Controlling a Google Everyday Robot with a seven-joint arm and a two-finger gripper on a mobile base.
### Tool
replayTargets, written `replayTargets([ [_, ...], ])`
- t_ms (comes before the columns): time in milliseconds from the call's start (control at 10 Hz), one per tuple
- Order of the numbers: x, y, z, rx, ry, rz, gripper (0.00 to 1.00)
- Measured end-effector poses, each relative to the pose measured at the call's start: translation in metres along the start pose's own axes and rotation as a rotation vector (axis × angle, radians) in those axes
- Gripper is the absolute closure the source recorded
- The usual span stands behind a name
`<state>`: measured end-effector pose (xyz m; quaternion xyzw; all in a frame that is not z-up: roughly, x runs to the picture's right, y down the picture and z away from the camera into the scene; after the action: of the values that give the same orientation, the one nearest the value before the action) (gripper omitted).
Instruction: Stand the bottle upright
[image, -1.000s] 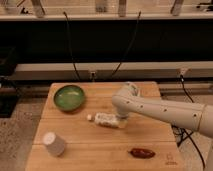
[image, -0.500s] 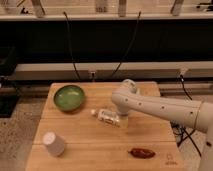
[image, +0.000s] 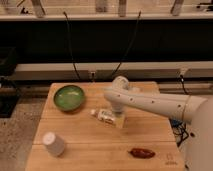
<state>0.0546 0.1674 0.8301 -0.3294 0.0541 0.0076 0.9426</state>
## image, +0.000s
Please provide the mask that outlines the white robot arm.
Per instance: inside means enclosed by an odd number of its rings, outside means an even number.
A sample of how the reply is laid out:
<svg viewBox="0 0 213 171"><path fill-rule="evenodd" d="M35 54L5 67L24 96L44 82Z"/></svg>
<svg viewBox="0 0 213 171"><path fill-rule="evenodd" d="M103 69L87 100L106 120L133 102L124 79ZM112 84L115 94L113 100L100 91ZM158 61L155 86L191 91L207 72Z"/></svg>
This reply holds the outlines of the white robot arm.
<svg viewBox="0 0 213 171"><path fill-rule="evenodd" d="M121 112L126 105L190 124L187 171L213 171L213 98L137 92L123 76L105 88L104 97L115 112Z"/></svg>

